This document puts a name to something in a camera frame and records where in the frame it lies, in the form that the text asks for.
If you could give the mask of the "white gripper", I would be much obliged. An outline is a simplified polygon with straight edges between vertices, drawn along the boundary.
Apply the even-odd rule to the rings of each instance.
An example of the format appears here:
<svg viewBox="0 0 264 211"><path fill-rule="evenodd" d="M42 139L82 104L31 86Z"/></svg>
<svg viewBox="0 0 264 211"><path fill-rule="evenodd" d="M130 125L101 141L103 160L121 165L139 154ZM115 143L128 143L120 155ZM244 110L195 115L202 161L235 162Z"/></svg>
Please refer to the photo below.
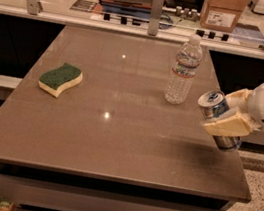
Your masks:
<svg viewBox="0 0 264 211"><path fill-rule="evenodd" d="M264 83L253 91L240 89L227 94L226 101L230 110L203 122L208 134L240 137L248 136L256 128L264 132Z"/></svg>

